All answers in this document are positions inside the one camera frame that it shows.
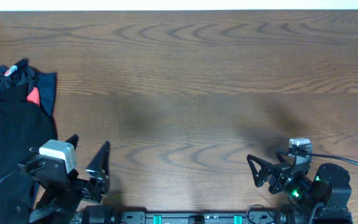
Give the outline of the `black t-shirt with white logo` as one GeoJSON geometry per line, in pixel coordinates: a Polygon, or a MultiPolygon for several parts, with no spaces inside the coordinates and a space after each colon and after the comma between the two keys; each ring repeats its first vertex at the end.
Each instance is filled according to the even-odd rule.
{"type": "MultiPolygon", "coordinates": [[[[41,107],[27,102],[26,87],[14,87],[0,93],[0,179],[17,169],[32,147],[40,147],[57,138],[52,117],[41,107]]],[[[16,190],[34,206],[39,185],[20,177],[16,190]]]]}

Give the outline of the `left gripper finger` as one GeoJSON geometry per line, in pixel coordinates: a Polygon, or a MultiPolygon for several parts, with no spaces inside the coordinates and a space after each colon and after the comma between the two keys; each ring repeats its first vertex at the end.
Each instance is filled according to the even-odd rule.
{"type": "Polygon", "coordinates": [[[92,161],[86,168],[87,173],[89,173],[91,179],[95,180],[97,183],[103,187],[109,187],[109,153],[110,153],[110,142],[106,141],[102,146],[92,161]]]}
{"type": "Polygon", "coordinates": [[[79,141],[79,136],[77,134],[74,134],[70,138],[68,138],[65,142],[70,143],[73,146],[74,150],[76,150],[78,141],[79,141]]]}

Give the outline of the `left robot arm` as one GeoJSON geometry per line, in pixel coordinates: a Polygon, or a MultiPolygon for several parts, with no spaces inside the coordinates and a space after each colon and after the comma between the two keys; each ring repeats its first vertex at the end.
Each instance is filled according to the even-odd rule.
{"type": "Polygon", "coordinates": [[[109,192],[109,153],[106,141],[86,168],[89,179],[78,177],[76,147],[79,137],[51,139],[0,179],[0,223],[70,223],[82,201],[100,203],[109,192]],[[32,208],[16,190],[20,177],[41,185],[45,192],[32,208]]]}

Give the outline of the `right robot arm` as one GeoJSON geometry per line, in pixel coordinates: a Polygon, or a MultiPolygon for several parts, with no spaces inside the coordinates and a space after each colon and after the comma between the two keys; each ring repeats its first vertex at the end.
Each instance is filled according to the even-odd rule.
{"type": "Polygon", "coordinates": [[[279,164],[272,164],[249,154],[247,161],[256,187],[268,182],[271,194],[284,192],[289,205],[270,213],[274,223],[352,223],[347,207],[352,189],[350,175],[343,167],[325,163],[319,166],[315,177],[310,179],[312,155],[307,150],[291,149],[287,155],[293,163],[285,161],[283,152],[276,152],[279,164]]]}

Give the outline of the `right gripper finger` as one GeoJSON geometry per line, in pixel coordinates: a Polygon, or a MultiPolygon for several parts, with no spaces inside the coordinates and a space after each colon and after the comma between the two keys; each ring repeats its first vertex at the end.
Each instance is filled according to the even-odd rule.
{"type": "Polygon", "coordinates": [[[247,161],[255,186],[257,188],[262,187],[272,174],[273,164],[251,154],[247,155],[247,161]]]}
{"type": "Polygon", "coordinates": [[[283,150],[276,150],[275,155],[281,163],[288,162],[284,157],[288,157],[288,152],[283,150]]]}

